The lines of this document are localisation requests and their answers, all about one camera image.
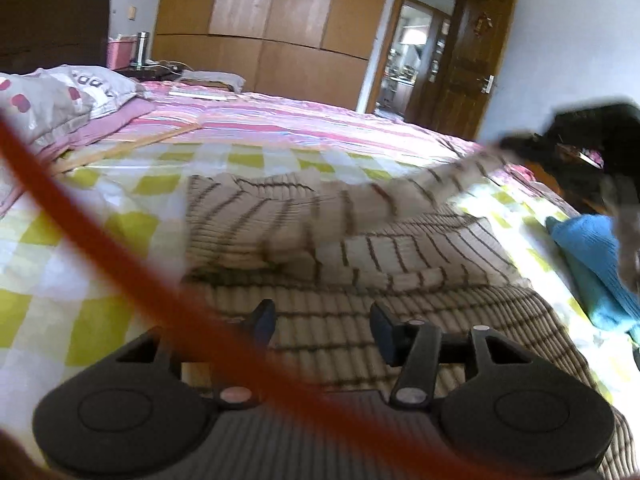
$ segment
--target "pink fabric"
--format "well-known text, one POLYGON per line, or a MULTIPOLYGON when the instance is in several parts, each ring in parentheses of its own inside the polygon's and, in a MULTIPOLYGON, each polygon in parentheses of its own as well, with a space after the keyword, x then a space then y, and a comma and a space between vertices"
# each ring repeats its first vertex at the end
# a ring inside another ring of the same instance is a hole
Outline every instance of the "pink fabric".
MULTIPOLYGON (((49 164, 66 150, 82 148, 110 136, 133 119, 153 112, 156 107, 155 103, 135 97, 116 113, 89 121, 85 126, 50 144, 38 153, 38 160, 49 164)), ((15 186, 12 189, 6 200, 0 204, 0 217, 9 211, 9 208, 20 198, 23 192, 22 186, 15 186)))

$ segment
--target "headboard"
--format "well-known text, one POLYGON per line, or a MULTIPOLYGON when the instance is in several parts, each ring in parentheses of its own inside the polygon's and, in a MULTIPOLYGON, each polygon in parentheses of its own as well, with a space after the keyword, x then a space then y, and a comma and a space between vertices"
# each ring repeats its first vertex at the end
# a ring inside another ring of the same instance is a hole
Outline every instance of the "headboard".
POLYGON ((110 0, 0 0, 0 72, 105 65, 110 0))

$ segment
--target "pink box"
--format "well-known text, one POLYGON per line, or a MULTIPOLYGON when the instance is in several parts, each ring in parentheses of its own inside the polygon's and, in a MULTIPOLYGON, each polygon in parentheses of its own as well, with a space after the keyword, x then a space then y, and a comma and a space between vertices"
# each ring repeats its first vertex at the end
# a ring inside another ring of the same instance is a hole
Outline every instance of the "pink box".
POLYGON ((107 46, 107 68, 117 70, 131 63, 133 45, 136 40, 114 40, 107 46))

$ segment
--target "door frame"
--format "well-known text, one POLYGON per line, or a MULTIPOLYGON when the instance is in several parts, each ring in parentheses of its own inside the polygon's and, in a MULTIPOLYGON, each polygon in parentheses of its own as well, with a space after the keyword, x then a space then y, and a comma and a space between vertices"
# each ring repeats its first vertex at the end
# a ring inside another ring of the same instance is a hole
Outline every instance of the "door frame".
MULTIPOLYGON (((369 100, 367 102, 367 107, 365 109, 366 114, 373 113, 373 111, 376 108, 376 101, 378 100, 378 95, 380 93, 380 85, 382 85, 382 78, 385 73, 385 66, 386 66, 386 60, 387 60, 387 56, 385 54, 388 53, 389 49, 391 48, 391 43, 393 41, 394 34, 396 32, 396 27, 398 26, 398 20, 400 19, 400 12, 402 11, 403 1, 404 0, 394 0, 394 6, 392 7, 391 15, 389 16, 389 21, 386 25, 385 39, 383 41, 382 50, 381 50, 382 54, 380 55, 380 60, 378 61, 378 67, 376 68, 376 75, 373 79, 373 84, 371 86, 371 93, 369 94, 369 100)), ((433 9, 433 7, 428 6, 427 4, 424 4, 422 2, 419 2, 419 3, 425 7, 430 7, 431 9, 433 9)), ((458 3, 459 3, 459 0, 456 0, 456 7, 458 7, 458 3)), ((454 12, 454 15, 451 17, 450 31, 454 32, 457 35, 458 28, 460 27, 460 21, 462 20, 462 16, 459 16, 456 22, 454 22, 454 18, 456 18, 455 12, 454 12)), ((438 72, 439 77, 437 77, 437 79, 443 79, 444 75, 447 73, 448 68, 449 68, 448 66, 441 66, 440 71, 438 72)), ((414 88, 414 91, 416 90, 419 90, 420 93, 422 93, 422 89, 414 88)))

